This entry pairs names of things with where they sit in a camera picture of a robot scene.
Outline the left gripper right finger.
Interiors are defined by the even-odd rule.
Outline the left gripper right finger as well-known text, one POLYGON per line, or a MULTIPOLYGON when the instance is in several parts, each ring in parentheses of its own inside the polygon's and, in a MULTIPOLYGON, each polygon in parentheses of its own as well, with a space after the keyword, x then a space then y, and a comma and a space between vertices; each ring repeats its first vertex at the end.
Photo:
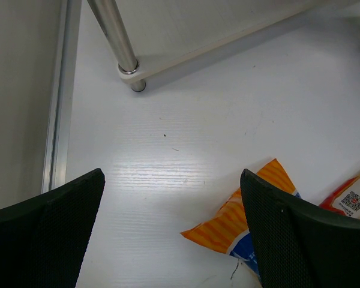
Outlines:
POLYGON ((248 169, 240 179, 262 287, 360 287, 360 220, 302 200, 248 169))

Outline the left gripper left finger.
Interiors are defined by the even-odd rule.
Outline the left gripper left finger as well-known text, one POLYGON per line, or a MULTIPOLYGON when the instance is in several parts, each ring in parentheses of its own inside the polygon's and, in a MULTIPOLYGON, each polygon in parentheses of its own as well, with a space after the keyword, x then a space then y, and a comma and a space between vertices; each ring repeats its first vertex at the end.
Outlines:
POLYGON ((97 168, 0 209, 0 287, 75 287, 104 186, 97 168))

